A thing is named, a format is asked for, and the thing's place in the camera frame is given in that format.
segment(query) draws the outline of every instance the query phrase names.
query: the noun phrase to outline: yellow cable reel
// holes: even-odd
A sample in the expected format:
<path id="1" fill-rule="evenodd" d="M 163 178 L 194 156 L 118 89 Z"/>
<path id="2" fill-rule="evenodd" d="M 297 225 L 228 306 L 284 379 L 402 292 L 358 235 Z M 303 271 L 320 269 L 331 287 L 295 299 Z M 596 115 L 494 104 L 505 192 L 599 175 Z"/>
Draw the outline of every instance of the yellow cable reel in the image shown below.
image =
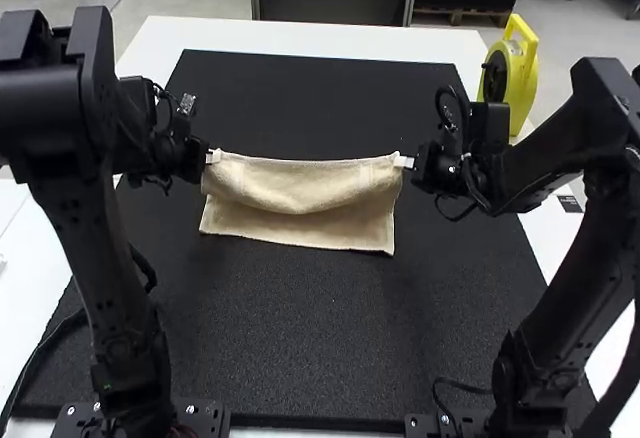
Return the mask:
<path id="1" fill-rule="evenodd" d="M 513 38 L 518 32 L 521 39 Z M 509 134 L 524 125 L 538 88 L 538 37 L 520 15 L 512 13 L 502 40 L 489 49 L 482 64 L 478 101 L 507 103 L 511 109 Z"/>

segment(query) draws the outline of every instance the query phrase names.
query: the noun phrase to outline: mounting plate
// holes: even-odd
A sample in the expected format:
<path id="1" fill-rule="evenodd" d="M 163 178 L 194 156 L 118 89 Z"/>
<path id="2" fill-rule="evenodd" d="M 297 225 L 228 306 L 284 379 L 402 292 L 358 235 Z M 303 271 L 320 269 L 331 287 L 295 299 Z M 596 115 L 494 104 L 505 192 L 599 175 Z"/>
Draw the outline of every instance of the mounting plate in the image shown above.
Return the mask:
<path id="1" fill-rule="evenodd" d="M 222 403 L 174 398 L 173 404 L 176 425 L 188 426 L 197 438 L 229 438 L 231 413 Z M 81 435 L 87 431 L 87 425 L 95 423 L 98 427 L 103 419 L 99 403 L 67 403 L 60 410 L 51 438 L 85 438 Z"/>
<path id="2" fill-rule="evenodd" d="M 488 436 L 485 421 L 487 410 L 451 410 L 458 426 L 462 426 L 459 438 Z M 405 438 L 458 438 L 451 417 L 444 413 L 433 415 L 409 414 L 404 418 Z"/>

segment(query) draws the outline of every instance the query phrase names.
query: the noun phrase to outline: wooden pallet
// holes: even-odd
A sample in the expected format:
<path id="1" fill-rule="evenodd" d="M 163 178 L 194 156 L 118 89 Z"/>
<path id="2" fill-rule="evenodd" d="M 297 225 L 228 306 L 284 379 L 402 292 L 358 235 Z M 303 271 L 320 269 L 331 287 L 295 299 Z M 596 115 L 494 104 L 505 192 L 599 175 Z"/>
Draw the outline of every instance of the wooden pallet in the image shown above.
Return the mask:
<path id="1" fill-rule="evenodd" d="M 507 26 L 507 21 L 511 15 L 511 11 L 487 11 L 473 8 L 431 8 L 424 6 L 416 6 L 413 12 L 429 15 L 449 15 L 451 26 L 459 26 L 463 16 L 488 16 L 500 28 Z"/>

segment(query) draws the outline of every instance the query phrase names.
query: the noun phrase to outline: white clip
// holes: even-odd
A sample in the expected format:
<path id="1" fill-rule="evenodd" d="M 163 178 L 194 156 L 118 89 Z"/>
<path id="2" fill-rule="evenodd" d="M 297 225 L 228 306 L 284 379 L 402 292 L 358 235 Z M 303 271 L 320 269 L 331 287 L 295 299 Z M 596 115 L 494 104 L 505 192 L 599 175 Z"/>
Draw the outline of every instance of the white clip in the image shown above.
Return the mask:
<path id="1" fill-rule="evenodd" d="M 413 156 L 396 156 L 393 160 L 393 166 L 396 168 L 405 168 L 407 170 L 413 170 L 413 164 L 415 158 Z"/>
<path id="2" fill-rule="evenodd" d="M 220 148 L 217 148 L 215 150 L 210 149 L 209 151 L 207 151 L 204 162 L 207 165 L 213 165 L 214 163 L 220 163 L 221 160 L 222 160 L 222 150 Z"/>

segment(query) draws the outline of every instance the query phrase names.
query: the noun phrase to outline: cable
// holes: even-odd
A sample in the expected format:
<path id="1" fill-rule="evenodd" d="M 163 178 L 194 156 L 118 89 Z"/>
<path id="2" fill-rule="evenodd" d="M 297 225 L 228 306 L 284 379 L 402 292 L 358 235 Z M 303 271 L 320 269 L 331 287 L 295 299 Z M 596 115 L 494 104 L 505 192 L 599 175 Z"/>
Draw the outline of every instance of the cable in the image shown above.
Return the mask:
<path id="1" fill-rule="evenodd" d="M 158 286 L 158 276 L 156 270 L 153 269 L 151 263 L 147 261 L 142 253 L 140 253 L 131 243 L 129 243 L 129 250 L 131 251 L 131 259 L 136 264 L 138 269 L 147 277 L 147 283 L 144 285 L 144 291 L 147 295 L 151 293 L 156 286 Z"/>
<path id="2" fill-rule="evenodd" d="M 155 82 L 153 83 L 153 87 L 157 90 L 156 94 L 158 96 L 158 99 L 165 100 L 167 102 L 167 105 L 169 106 L 169 121 L 162 130 L 162 132 L 165 132 L 169 130 L 173 125 L 173 114 L 180 108 L 180 106 L 178 105 L 178 99 L 173 96 L 170 91 L 165 90 Z"/>
<path id="3" fill-rule="evenodd" d="M 144 289 L 145 292 L 149 294 L 158 284 L 156 272 L 142 253 L 140 253 L 131 243 L 129 244 L 129 249 L 131 251 L 131 259 L 147 278 L 147 283 L 145 284 Z M 23 391 L 37 376 L 47 354 L 50 353 L 51 350 L 54 349 L 65 337 L 79 330 L 87 323 L 87 312 L 84 308 L 81 308 L 58 323 L 53 331 L 35 347 L 31 356 L 29 356 L 29 359 L 22 367 L 22 371 L 20 371 L 20 375 L 18 375 L 18 379 L 13 385 L 11 393 L 9 393 L 7 401 L 0 413 L 0 438 L 4 436 L 4 433 L 7 431 L 9 418 L 11 417 L 11 413 L 13 413 L 16 403 L 20 398 L 22 398 Z"/>
<path id="4" fill-rule="evenodd" d="M 55 348 L 62 338 L 81 328 L 85 324 L 87 324 L 87 314 L 84 308 L 82 308 L 58 323 L 58 326 L 56 326 L 54 330 L 49 333 L 49 335 L 47 335 L 38 346 L 36 346 L 22 368 L 15 385 L 13 385 L 11 393 L 9 393 L 9 396 L 7 397 L 7 402 L 2 409 L 2 413 L 0 413 L 0 436 L 3 436 L 7 430 L 9 417 L 13 412 L 15 404 L 21 397 L 23 390 L 36 376 L 37 370 L 42 364 L 46 353 L 50 349 Z"/>
<path id="5" fill-rule="evenodd" d="M 443 194 L 438 194 L 436 195 L 435 200 L 433 200 L 433 204 L 436 208 L 436 210 L 438 210 L 438 213 L 440 213 L 440 215 L 442 215 L 445 219 L 453 222 L 453 223 L 457 223 L 458 221 L 462 220 L 463 218 L 466 218 L 473 210 L 475 210 L 478 207 L 477 203 L 471 203 L 471 205 L 469 205 L 467 208 L 465 208 L 464 210 L 462 210 L 462 212 L 460 212 L 459 214 L 455 215 L 455 216 L 450 216 L 447 215 L 442 208 L 440 207 L 440 200 L 442 198 L 451 198 L 450 196 L 447 195 L 443 195 Z"/>
<path id="6" fill-rule="evenodd" d="M 460 98 L 458 92 L 451 85 L 441 86 L 436 90 L 435 102 L 436 102 L 436 111 L 438 112 L 438 116 L 440 117 L 440 121 L 442 121 L 442 125 L 449 133 L 454 133 L 458 127 L 453 122 L 451 117 L 453 113 L 447 108 L 447 106 L 442 103 L 442 97 L 445 95 L 451 96 L 458 105 L 458 111 L 462 118 L 467 118 L 469 116 L 469 110 L 467 110 L 466 103 Z"/>
<path id="7" fill-rule="evenodd" d="M 487 388 L 478 388 L 477 386 L 467 385 L 465 383 L 461 383 L 459 381 L 452 380 L 451 378 L 445 378 L 444 376 L 439 376 L 435 380 L 433 380 L 433 384 L 431 385 L 431 394 L 433 395 L 433 401 L 436 403 L 438 408 L 442 410 L 442 412 L 449 417 L 451 420 L 451 425 L 453 426 L 453 430 L 456 433 L 457 437 L 460 437 L 460 430 L 458 430 L 458 424 L 456 422 L 453 413 L 449 410 L 449 408 L 444 404 L 444 402 L 438 396 L 437 386 L 443 384 L 448 385 L 453 388 L 457 388 L 458 390 L 466 391 L 467 393 L 473 393 L 474 395 L 492 395 L 493 391 Z"/>

